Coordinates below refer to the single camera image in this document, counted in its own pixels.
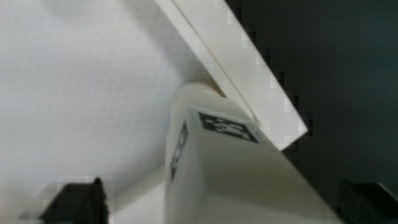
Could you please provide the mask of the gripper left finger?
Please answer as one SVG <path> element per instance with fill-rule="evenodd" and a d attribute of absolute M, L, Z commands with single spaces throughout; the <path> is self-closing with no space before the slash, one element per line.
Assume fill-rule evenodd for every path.
<path fill-rule="evenodd" d="M 53 196 L 43 195 L 16 224 L 107 224 L 107 193 L 101 178 L 68 183 Z"/>

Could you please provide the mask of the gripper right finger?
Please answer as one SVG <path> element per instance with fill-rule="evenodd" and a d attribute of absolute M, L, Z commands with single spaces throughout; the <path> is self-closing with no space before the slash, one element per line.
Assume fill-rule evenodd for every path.
<path fill-rule="evenodd" d="M 339 183 L 338 215 L 345 224 L 398 224 L 398 183 Z"/>

